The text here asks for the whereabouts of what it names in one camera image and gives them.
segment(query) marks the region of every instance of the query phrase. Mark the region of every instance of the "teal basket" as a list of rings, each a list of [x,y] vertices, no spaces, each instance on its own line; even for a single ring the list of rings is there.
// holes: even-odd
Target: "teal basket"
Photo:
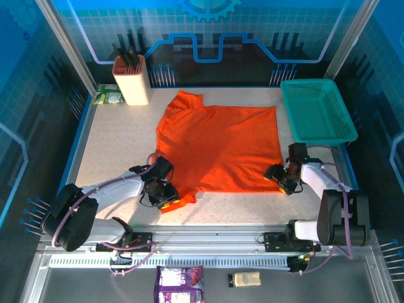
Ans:
[[[335,146],[358,138],[333,80],[286,80],[280,87],[296,142]]]

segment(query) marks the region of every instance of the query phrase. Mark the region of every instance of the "beige knife holder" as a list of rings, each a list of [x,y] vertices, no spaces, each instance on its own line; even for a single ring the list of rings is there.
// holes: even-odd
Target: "beige knife holder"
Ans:
[[[147,105],[150,99],[151,88],[145,57],[139,55],[139,60],[140,63],[134,69],[126,66],[121,57],[117,56],[112,68],[115,81],[128,105]]]

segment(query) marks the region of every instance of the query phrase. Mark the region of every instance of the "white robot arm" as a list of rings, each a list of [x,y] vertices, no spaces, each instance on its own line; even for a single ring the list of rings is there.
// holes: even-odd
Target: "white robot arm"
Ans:
[[[130,168],[109,181],[78,188],[64,186],[42,220],[42,228],[52,236],[52,245],[74,251],[84,243],[107,242],[125,247],[133,230],[119,218],[96,219],[106,207],[129,197],[147,194],[152,206],[168,207],[179,200],[175,187],[167,181],[172,164],[158,157],[152,165]]]
[[[345,219],[349,221],[349,234],[353,246],[369,243],[370,223],[367,196],[338,182],[324,167],[322,161],[310,158],[304,143],[289,146],[289,166],[272,165],[264,174],[266,179],[278,183],[285,194],[296,193],[298,184],[309,185],[321,199],[317,220],[291,220],[287,226],[292,232],[288,241],[313,241],[323,245],[347,245]],[[345,216],[344,195],[348,200]]]

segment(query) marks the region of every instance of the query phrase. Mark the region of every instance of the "speckled countertop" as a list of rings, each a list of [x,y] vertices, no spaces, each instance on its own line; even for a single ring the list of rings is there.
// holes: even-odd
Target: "speckled countertop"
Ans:
[[[98,105],[85,147],[76,184],[97,184],[117,177],[128,168],[142,165],[155,151],[156,127],[178,88],[151,90],[146,106]],[[283,158],[292,133],[279,88],[189,88],[202,93],[205,105],[276,106],[278,133]],[[310,149],[310,156],[332,162],[331,152]],[[290,219],[317,219],[320,199],[308,186],[301,194],[278,193],[199,193],[198,202],[169,213],[138,203],[139,197],[116,203],[100,212],[98,218],[120,217],[136,224],[279,224]]]

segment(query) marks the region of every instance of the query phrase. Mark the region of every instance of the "glass panel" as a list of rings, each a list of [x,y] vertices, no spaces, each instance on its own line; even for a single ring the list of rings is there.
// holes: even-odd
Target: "glass panel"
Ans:
[[[388,242],[404,232],[402,11],[402,3],[380,1],[336,79],[359,130],[348,146],[352,165],[369,195],[372,226]]]
[[[279,86],[322,78],[361,0],[55,0],[97,82],[117,48],[146,57],[161,86]]]
[[[0,4],[1,302],[16,302],[57,193],[87,90],[32,0]]]

